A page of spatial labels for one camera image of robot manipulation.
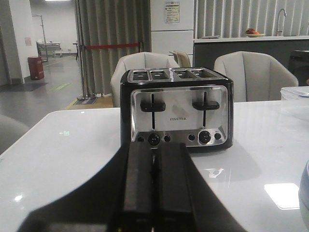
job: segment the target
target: red barrier rope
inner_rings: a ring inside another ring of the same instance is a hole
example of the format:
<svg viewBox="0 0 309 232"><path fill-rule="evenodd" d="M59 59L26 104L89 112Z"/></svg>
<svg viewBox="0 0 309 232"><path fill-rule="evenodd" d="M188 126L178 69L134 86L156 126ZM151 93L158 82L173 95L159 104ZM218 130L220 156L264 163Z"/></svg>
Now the red barrier rope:
<svg viewBox="0 0 309 232"><path fill-rule="evenodd" d="M124 44L112 44L112 45L89 45L85 46L86 50L92 50L92 49L108 49L108 48L119 48L119 47L135 47L139 46L140 43L124 43Z"/></svg>

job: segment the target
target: vertical blinds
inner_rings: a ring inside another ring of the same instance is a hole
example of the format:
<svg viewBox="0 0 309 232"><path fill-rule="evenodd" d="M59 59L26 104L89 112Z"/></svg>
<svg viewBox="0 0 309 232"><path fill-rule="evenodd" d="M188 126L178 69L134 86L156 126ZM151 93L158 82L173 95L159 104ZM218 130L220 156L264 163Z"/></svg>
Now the vertical blinds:
<svg viewBox="0 0 309 232"><path fill-rule="evenodd" d="M197 0L196 38L221 35L243 37L247 28L277 35L277 19L284 36L307 35L309 0Z"/></svg>
<svg viewBox="0 0 309 232"><path fill-rule="evenodd" d="M85 46L143 42L150 50L149 0L75 0ZM120 57L137 53L138 47L85 50L83 76L90 93L109 94L111 76Z"/></svg>

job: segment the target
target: green floor sign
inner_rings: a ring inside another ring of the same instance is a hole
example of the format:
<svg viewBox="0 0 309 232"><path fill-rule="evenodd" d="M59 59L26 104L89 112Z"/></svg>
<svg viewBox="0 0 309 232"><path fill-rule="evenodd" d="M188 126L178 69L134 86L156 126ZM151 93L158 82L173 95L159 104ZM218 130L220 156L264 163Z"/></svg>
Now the green floor sign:
<svg viewBox="0 0 309 232"><path fill-rule="evenodd" d="M51 90L63 90L66 87L68 87L71 83L65 83L65 84L61 84L59 86L53 87Z"/></svg>

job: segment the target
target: toaster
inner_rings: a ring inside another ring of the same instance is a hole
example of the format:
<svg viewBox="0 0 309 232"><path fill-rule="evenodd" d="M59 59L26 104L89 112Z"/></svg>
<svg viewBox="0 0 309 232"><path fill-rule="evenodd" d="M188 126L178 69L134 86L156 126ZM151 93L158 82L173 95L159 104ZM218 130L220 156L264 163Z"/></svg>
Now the toaster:
<svg viewBox="0 0 309 232"><path fill-rule="evenodd" d="M185 143L189 151L233 144L233 81L206 68L129 70L120 82L121 143Z"/></svg>

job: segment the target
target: toaster lever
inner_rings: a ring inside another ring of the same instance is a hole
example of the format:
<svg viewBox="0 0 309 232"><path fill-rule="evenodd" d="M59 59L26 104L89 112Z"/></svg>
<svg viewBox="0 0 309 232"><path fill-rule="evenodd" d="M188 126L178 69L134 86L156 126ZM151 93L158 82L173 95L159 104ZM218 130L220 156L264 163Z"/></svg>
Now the toaster lever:
<svg viewBox="0 0 309 232"><path fill-rule="evenodd" d="M140 104L140 109L143 112L162 112L165 111L165 103L145 103Z"/></svg>
<svg viewBox="0 0 309 232"><path fill-rule="evenodd" d="M192 106L196 109L196 110L217 110L220 108L220 104L216 101L208 101L208 102L193 102Z"/></svg>

